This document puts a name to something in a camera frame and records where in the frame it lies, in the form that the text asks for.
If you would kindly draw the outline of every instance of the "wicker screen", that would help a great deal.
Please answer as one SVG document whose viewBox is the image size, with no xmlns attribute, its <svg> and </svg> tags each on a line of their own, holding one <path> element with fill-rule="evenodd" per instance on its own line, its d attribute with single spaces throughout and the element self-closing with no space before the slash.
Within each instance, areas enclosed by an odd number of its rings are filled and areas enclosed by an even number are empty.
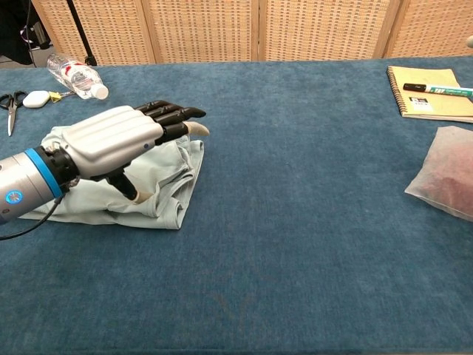
<svg viewBox="0 0 473 355">
<path fill-rule="evenodd" d="M 384 32 L 386 43 L 398 7 L 390 0 L 262 0 L 262 4 L 260 58 L 269 61 L 373 58 Z"/>
<path fill-rule="evenodd" d="M 143 0 L 156 59 L 256 59 L 258 0 Z"/>
<path fill-rule="evenodd" d="M 410 0 L 395 23 L 386 57 L 472 55 L 472 0 Z"/>
<path fill-rule="evenodd" d="M 84 59 L 82 45 L 66 0 L 34 0 L 57 52 Z M 101 64 L 155 63 L 140 0 L 74 0 L 92 52 Z"/>
</svg>

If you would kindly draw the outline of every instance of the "translucent bag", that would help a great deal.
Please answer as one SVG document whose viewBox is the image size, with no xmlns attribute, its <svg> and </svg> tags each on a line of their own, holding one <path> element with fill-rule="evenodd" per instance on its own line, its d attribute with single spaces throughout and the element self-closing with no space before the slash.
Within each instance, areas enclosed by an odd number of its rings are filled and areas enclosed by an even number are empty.
<svg viewBox="0 0 473 355">
<path fill-rule="evenodd" d="M 439 128 L 421 170 L 405 192 L 473 221 L 473 132 L 456 126 Z"/>
</svg>

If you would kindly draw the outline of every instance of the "table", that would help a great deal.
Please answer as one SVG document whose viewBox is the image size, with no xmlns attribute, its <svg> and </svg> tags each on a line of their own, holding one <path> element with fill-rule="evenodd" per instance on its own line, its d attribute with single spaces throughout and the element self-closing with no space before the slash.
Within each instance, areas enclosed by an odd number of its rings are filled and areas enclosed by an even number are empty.
<svg viewBox="0 0 473 355">
<path fill-rule="evenodd" d="M 473 351 L 473 224 L 404 193 L 440 126 L 402 118 L 387 65 L 473 58 L 99 67 L 105 101 L 18 110 L 3 158 L 52 126 L 163 99 L 211 130 L 179 231 L 47 222 L 0 243 L 0 353 Z M 43 69 L 0 92 L 64 91 Z M 32 221 L 0 228 L 17 231 Z"/>
</svg>

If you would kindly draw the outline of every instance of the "robotic hand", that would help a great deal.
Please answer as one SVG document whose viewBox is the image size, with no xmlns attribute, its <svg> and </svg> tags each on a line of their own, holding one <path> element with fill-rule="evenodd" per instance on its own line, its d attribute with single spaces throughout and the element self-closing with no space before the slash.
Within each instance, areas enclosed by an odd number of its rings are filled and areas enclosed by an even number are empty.
<svg viewBox="0 0 473 355">
<path fill-rule="evenodd" d="M 68 127 L 51 146 L 0 160 L 0 224 L 53 199 L 60 202 L 79 179 L 106 179 L 131 201 L 143 202 L 148 196 L 136 190 L 124 169 L 154 146 L 187 134 L 208 135 L 203 125 L 184 122 L 203 116 L 200 109 L 165 101 L 119 106 Z"/>
</svg>

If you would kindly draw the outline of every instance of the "notebook spiral binding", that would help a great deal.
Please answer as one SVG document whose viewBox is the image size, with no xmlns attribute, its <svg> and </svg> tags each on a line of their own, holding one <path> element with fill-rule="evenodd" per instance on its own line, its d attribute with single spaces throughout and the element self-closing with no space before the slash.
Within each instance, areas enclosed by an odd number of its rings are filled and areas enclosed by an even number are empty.
<svg viewBox="0 0 473 355">
<path fill-rule="evenodd" d="M 391 67 L 387 68 L 387 76 L 389 78 L 389 82 L 391 83 L 392 93 L 394 94 L 395 100 L 398 103 L 399 111 L 401 111 L 401 114 L 404 114 L 407 112 L 407 107 L 401 96 L 401 92 L 399 91 L 398 84 L 396 83 L 394 72 L 392 71 Z"/>
</svg>

